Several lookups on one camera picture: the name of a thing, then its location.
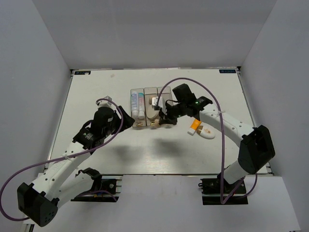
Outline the white oval compact case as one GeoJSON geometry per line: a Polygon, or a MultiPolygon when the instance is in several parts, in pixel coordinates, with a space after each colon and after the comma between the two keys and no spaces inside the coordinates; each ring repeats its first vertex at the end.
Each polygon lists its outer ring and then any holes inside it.
{"type": "Polygon", "coordinates": [[[204,139],[212,140],[215,138],[215,133],[207,126],[199,126],[196,130],[197,134],[204,139]]]}

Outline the right clear organizer bin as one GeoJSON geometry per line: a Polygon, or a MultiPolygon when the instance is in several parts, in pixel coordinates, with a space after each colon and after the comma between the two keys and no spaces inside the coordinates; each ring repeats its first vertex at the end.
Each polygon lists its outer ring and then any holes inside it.
{"type": "MultiPolygon", "coordinates": [[[[164,100],[173,100],[172,99],[172,94],[171,94],[171,89],[169,86],[163,88],[163,87],[159,87],[158,88],[158,96],[159,97],[163,97],[164,100]]],[[[172,126],[172,125],[161,125],[161,127],[168,127],[168,126],[172,126]]]]}

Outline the orange tube white cap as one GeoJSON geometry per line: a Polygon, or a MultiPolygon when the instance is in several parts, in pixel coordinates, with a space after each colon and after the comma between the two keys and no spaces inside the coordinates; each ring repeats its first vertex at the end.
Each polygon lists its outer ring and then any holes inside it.
{"type": "Polygon", "coordinates": [[[193,123],[191,124],[191,126],[189,127],[187,133],[190,135],[194,135],[198,127],[200,126],[200,124],[201,124],[201,121],[195,119],[193,123]]]}

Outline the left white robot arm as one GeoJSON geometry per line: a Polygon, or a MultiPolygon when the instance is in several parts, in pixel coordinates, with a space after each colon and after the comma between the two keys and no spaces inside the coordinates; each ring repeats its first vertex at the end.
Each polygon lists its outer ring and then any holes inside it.
{"type": "Polygon", "coordinates": [[[99,171],[86,168],[79,170],[69,182],[68,177],[93,154],[93,148],[102,145],[109,135],[122,132],[135,120],[119,107],[122,116],[107,104],[98,108],[94,118],[86,122],[73,137],[63,154],[64,160],[55,161],[29,185],[22,183],[17,189],[18,208],[40,227],[55,217],[58,209],[80,194],[96,193],[102,187],[99,171]]]}

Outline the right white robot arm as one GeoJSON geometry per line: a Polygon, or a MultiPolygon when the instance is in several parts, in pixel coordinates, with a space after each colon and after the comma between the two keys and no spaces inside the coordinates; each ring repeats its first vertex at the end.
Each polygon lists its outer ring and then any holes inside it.
{"type": "Polygon", "coordinates": [[[235,188],[241,178],[257,173],[274,156],[275,149],[267,127],[245,124],[228,113],[219,110],[212,100],[202,96],[197,98],[187,84],[173,89],[177,99],[175,105],[162,96],[153,101],[159,110],[159,124],[177,124],[182,116],[193,117],[224,133],[239,148],[238,158],[222,172],[218,188],[225,193],[235,188]]]}

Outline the left clear organizer bin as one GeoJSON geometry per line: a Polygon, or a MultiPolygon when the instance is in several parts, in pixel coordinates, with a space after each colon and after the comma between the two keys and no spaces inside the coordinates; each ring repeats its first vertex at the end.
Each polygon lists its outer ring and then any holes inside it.
{"type": "MultiPolygon", "coordinates": [[[[131,89],[130,90],[130,94],[133,92],[133,91],[136,91],[136,92],[141,92],[144,94],[144,89],[143,88],[135,88],[135,89],[131,89]]],[[[134,119],[135,122],[133,124],[133,127],[144,127],[146,126],[146,114],[145,114],[145,118],[144,119],[134,119]]]]}

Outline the clear organizer bin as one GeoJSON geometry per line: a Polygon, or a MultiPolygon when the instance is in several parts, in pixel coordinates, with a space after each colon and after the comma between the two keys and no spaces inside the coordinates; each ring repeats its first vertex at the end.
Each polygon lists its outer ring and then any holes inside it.
{"type": "MultiPolygon", "coordinates": [[[[143,88],[135,88],[135,89],[131,89],[130,90],[130,94],[133,92],[133,91],[136,91],[136,92],[141,92],[144,94],[144,89],[143,88]]],[[[146,126],[146,114],[145,114],[145,118],[144,119],[134,119],[135,122],[133,124],[133,127],[144,127],[146,126]]]]}
{"type": "MultiPolygon", "coordinates": [[[[158,96],[158,93],[157,93],[157,88],[156,87],[146,87],[144,88],[144,98],[145,98],[145,109],[148,105],[150,105],[148,103],[148,100],[150,97],[156,97],[158,96]]],[[[147,126],[151,126],[153,123],[154,123],[154,120],[155,119],[152,119],[152,120],[149,120],[147,118],[147,114],[146,114],[146,125],[147,126]]]]}
{"type": "MultiPolygon", "coordinates": [[[[173,100],[172,99],[172,94],[171,94],[171,89],[169,86],[163,88],[163,87],[159,87],[158,88],[158,96],[159,97],[163,97],[164,100],[173,100]]],[[[168,126],[172,126],[172,125],[161,125],[161,127],[168,127],[168,126]]]]}

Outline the white tube pink blue print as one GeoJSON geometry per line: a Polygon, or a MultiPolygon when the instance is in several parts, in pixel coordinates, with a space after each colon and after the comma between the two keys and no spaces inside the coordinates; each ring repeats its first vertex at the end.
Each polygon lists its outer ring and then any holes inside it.
{"type": "Polygon", "coordinates": [[[145,118],[145,100],[144,100],[144,94],[141,92],[138,93],[138,101],[139,101],[138,119],[144,119],[145,118]]]}

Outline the round cream powder puff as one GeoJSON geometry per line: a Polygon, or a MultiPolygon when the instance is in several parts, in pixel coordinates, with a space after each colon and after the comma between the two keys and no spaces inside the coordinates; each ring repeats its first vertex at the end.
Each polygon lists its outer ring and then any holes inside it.
{"type": "Polygon", "coordinates": [[[155,110],[155,107],[152,105],[148,105],[146,107],[146,114],[149,120],[156,119],[159,116],[159,111],[155,110]]]}

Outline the white tube blue logo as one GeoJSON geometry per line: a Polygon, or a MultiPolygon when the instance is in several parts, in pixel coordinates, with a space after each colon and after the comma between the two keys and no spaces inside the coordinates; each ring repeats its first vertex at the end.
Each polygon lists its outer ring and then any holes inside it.
{"type": "Polygon", "coordinates": [[[139,116],[139,96],[138,92],[133,91],[131,93],[131,112],[132,112],[132,117],[134,119],[138,118],[139,116]]]}

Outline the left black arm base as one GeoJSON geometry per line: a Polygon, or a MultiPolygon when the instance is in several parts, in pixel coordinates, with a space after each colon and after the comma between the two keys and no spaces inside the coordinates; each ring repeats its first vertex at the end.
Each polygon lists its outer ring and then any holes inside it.
{"type": "Polygon", "coordinates": [[[82,192],[72,199],[72,202],[115,203],[122,189],[122,176],[104,175],[100,185],[96,184],[90,190],[82,192]]]}

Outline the middle clear organizer bin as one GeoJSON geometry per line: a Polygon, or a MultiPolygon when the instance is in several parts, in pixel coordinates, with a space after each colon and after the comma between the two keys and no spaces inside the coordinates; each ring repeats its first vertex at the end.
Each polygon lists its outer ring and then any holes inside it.
{"type": "MultiPolygon", "coordinates": [[[[145,98],[145,109],[148,105],[150,105],[148,103],[148,100],[150,97],[156,97],[158,96],[158,93],[157,93],[157,88],[156,87],[146,87],[144,88],[144,98],[145,98]]],[[[154,120],[155,119],[152,119],[152,120],[149,120],[147,118],[147,114],[146,114],[146,125],[147,126],[151,126],[153,123],[154,123],[154,120]]]]}

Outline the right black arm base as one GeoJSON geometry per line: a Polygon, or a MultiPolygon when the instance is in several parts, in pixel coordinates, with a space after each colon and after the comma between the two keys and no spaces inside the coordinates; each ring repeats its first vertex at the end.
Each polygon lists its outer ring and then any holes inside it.
{"type": "MultiPolygon", "coordinates": [[[[202,178],[198,187],[202,193],[202,203],[203,205],[221,205],[221,183],[220,178],[202,178]]],[[[248,199],[244,195],[247,193],[244,180],[241,181],[238,186],[238,182],[234,184],[228,184],[224,181],[223,185],[223,197],[227,197],[235,187],[238,187],[230,198],[227,200],[225,205],[247,205],[248,199]]]]}

